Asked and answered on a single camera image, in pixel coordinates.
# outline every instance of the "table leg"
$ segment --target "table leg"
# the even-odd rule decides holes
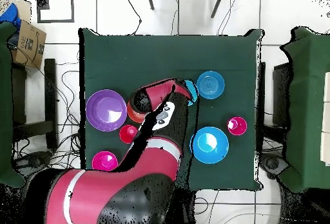
[[[217,2],[215,3],[215,6],[214,6],[214,9],[213,9],[213,12],[211,14],[211,18],[214,18],[217,10],[218,10],[218,7],[219,7],[219,4],[220,4],[221,0],[217,0]]]
[[[150,4],[150,8],[151,8],[151,10],[154,10],[155,7],[153,6],[153,2],[152,2],[152,0],[149,0],[149,4]]]

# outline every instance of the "green panel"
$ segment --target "green panel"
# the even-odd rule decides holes
[[[291,129],[286,157],[291,167],[280,179],[291,191],[330,189],[330,167],[320,161],[324,77],[330,71],[330,36],[300,27],[284,46],[293,64],[289,87]]]
[[[247,37],[219,36],[100,36],[84,30],[86,101],[100,89],[112,89],[128,101],[143,86],[170,77],[197,81],[208,70],[218,71],[225,80],[223,94],[215,100],[200,99],[198,128],[215,126],[229,138],[229,153],[223,161],[206,165],[193,159],[189,186],[198,189],[248,189],[260,185],[254,180],[256,46],[261,31]],[[189,140],[196,124],[197,105],[189,107],[184,157],[177,185],[184,186],[188,171]],[[247,132],[232,136],[226,129],[230,117],[247,120]],[[129,118],[125,124],[138,124]],[[86,166],[99,151],[109,150],[119,160],[129,145],[122,143],[119,131],[104,133],[86,122]]]
[[[12,56],[7,39],[16,31],[12,23],[0,23],[0,183],[20,187],[24,178],[12,169],[13,102]]]

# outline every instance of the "pink cup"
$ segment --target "pink cup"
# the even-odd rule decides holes
[[[242,117],[233,117],[228,120],[227,127],[232,135],[240,136],[246,132],[248,125]]]
[[[98,152],[92,160],[92,168],[101,171],[111,171],[117,166],[116,156],[109,151]]]

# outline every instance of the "purple bowl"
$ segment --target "purple bowl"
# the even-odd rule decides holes
[[[89,123],[99,131],[114,131],[126,120],[126,103],[115,91],[103,89],[88,99],[86,116]]]

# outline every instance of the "cardboard box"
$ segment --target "cardboard box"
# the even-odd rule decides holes
[[[13,62],[40,69],[46,33],[26,21],[21,22],[17,50],[12,50]]]

